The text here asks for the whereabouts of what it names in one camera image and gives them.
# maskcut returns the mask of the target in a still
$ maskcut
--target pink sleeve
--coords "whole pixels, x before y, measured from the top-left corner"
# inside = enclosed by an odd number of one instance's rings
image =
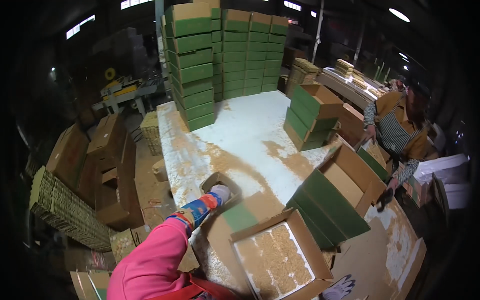
[[[168,218],[117,265],[107,300],[144,300],[179,290],[186,275],[177,268],[187,251],[185,224]]]

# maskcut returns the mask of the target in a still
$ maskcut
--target ceiling light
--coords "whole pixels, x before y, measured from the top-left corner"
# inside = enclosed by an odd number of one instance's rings
[[[394,10],[393,8],[389,8],[388,9],[392,14],[394,14],[395,16],[397,16],[398,18],[402,19],[403,21],[405,22],[410,22],[410,19],[407,18],[407,16],[405,16],[404,14],[402,14],[401,12],[399,12],[398,10]]]

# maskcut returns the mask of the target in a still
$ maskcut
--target white glove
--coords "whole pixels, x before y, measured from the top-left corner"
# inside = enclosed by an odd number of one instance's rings
[[[340,300],[352,292],[355,280],[349,280],[352,275],[347,275],[337,281],[334,285],[323,291],[322,297],[325,300]]]
[[[222,199],[222,204],[225,204],[225,202],[227,202],[230,197],[230,189],[226,185],[222,185],[222,184],[214,185],[210,189],[210,191],[214,192]]]

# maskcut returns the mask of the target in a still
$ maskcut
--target apron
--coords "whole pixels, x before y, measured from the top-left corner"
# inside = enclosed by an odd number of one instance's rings
[[[204,291],[212,294],[213,298],[216,300],[237,299],[237,296],[235,296],[235,294],[228,288],[224,288],[207,280],[195,278],[190,273],[188,273],[188,276],[189,282],[191,283],[189,286],[148,300],[188,300]]]
[[[393,109],[380,119],[377,126],[377,141],[393,160],[392,173],[385,181],[386,184],[388,184],[392,178],[392,175],[398,169],[399,161],[405,160],[404,157],[401,157],[401,154],[407,144],[423,130],[422,127],[412,133],[408,133],[396,119],[395,110],[398,108],[400,100],[402,100],[405,96],[406,92],[403,92],[402,96],[400,96],[395,103]]]

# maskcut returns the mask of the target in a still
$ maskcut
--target window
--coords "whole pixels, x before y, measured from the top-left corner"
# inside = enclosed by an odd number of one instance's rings
[[[89,18],[81,21],[79,24],[75,25],[75,27],[73,27],[72,29],[70,29],[69,31],[67,31],[67,39],[71,38],[74,34],[76,34],[77,32],[79,32],[79,31],[80,31],[80,26],[82,26],[83,24],[87,23],[88,21],[95,21],[95,15],[90,16]]]
[[[292,2],[288,2],[288,1],[283,1],[283,5],[301,12],[301,6],[300,5],[297,5],[297,4],[294,4]]]
[[[145,2],[149,1],[154,1],[154,0],[126,0],[120,3],[120,9],[124,10],[126,8],[129,8],[131,6],[137,5],[137,4],[142,4]]]

